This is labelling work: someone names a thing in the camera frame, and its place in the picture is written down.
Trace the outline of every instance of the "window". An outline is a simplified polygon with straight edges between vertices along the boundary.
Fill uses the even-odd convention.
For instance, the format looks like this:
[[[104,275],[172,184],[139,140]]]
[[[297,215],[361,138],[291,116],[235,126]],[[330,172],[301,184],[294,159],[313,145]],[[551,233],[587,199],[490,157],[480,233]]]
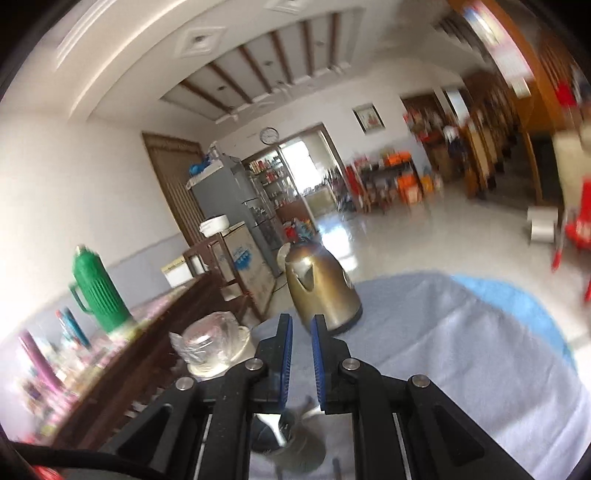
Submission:
[[[303,193],[305,189],[313,189],[316,185],[322,183],[322,178],[310,158],[306,144],[302,140],[287,147],[281,147],[281,152],[289,165],[295,186],[299,192]]]

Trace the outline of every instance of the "wooden shelf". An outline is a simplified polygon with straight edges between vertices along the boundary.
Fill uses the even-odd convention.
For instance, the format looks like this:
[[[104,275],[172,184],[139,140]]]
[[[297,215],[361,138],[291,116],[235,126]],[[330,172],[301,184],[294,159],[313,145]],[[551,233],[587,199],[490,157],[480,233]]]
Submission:
[[[400,163],[397,163],[396,165],[390,165],[388,167],[379,168],[377,170],[361,170],[359,172],[359,176],[362,179],[366,180],[366,179],[370,179],[372,177],[388,175],[388,174],[392,174],[392,173],[400,174],[408,168],[410,168],[410,169],[413,168],[413,164],[411,162],[412,162],[412,159],[409,159],[409,160],[404,160]]]
[[[283,168],[283,162],[279,162],[279,163],[277,163],[277,164],[275,164],[275,165],[272,165],[272,166],[271,166],[271,167],[269,167],[269,168],[265,168],[265,170],[261,170],[259,173],[255,173],[255,175],[260,175],[261,173],[268,172],[269,170],[273,170],[273,169],[275,169],[275,168],[278,168],[278,167],[279,167],[279,168]]]
[[[263,184],[262,184],[262,186],[263,186],[263,188],[266,188],[266,187],[268,187],[269,185],[273,185],[275,182],[278,182],[278,181],[280,181],[280,180],[285,180],[285,179],[288,179],[288,178],[289,178],[289,177],[288,177],[287,175],[286,175],[285,177],[279,177],[278,179],[275,179],[275,180],[273,180],[273,181],[270,181],[269,183],[263,183]]]

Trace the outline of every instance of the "table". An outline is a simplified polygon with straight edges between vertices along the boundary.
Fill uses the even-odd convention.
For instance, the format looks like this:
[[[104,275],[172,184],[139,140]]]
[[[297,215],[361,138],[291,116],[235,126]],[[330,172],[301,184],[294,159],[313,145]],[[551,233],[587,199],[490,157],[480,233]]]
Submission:
[[[425,192],[423,190],[423,183],[421,182],[421,176],[417,172],[417,168],[414,165],[413,159],[409,158],[407,160],[402,160],[400,163],[396,165],[390,165],[388,167],[378,168],[377,170],[368,170],[364,169],[359,172],[359,177],[363,181],[363,184],[366,184],[369,181],[375,181],[376,179],[380,178],[389,178],[392,176],[399,177],[407,170],[412,172],[414,178],[417,181],[417,186],[421,195],[425,196]]]
[[[244,307],[243,301],[234,299],[230,308],[209,272],[174,291],[168,301],[162,302],[161,296],[131,310],[136,319],[149,317],[143,331],[88,384],[46,444],[99,449],[134,400],[146,391],[168,386],[176,378],[170,367],[178,355],[170,345],[169,332],[183,333],[209,313]]]
[[[537,480],[563,479],[591,442],[591,400],[576,373],[512,316],[439,273],[396,275],[355,285],[363,315],[339,335],[352,356],[383,375],[428,375]],[[310,335],[295,311],[287,405],[316,400]],[[277,319],[252,332],[275,335]],[[325,442],[322,466],[306,478],[354,479],[350,415],[306,424]],[[276,479],[267,459],[251,456],[250,479]]]

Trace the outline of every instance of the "kettle handle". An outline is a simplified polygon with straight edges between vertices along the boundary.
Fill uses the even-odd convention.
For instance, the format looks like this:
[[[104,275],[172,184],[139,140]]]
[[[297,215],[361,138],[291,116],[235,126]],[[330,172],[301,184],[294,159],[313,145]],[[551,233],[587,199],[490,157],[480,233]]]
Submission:
[[[72,292],[72,295],[74,297],[74,299],[76,300],[76,303],[78,304],[78,306],[82,309],[82,311],[84,313],[89,313],[91,315],[94,315],[94,312],[89,308],[86,308],[84,306],[84,304],[82,303],[80,297],[78,296],[78,292],[76,291],[76,289],[78,288],[78,283],[72,283],[70,284],[70,291]]]

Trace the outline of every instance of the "shelf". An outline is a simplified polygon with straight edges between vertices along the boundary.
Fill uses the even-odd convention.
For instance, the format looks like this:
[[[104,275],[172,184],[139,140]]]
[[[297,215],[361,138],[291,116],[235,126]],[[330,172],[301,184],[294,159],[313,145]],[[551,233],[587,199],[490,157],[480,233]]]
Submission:
[[[412,170],[413,165],[411,164],[412,160],[404,160],[396,165],[390,165],[388,167],[379,168],[377,170],[361,170],[359,172],[360,177],[375,177],[380,174],[389,174],[389,173],[400,173],[404,171],[406,168],[410,168]]]
[[[277,198],[277,197],[279,197],[281,195],[287,195],[287,192],[285,190],[280,190],[279,192],[272,194],[269,197],[269,200],[275,199],[275,198]]]
[[[274,168],[277,168],[277,167],[283,167],[283,163],[282,163],[282,162],[279,162],[279,163],[277,163],[277,164],[275,164],[275,165],[272,165],[272,166],[271,166],[271,167],[269,167],[269,168],[265,168],[265,170],[261,170],[259,173],[255,173],[255,175],[260,175],[261,173],[268,172],[269,170],[273,170]]]
[[[262,186],[263,186],[263,188],[267,188],[269,185],[273,185],[275,182],[278,182],[280,180],[285,180],[287,178],[289,178],[289,177],[287,177],[287,176],[285,176],[285,177],[279,177],[278,179],[275,179],[273,181],[270,181],[269,183],[263,183]]]

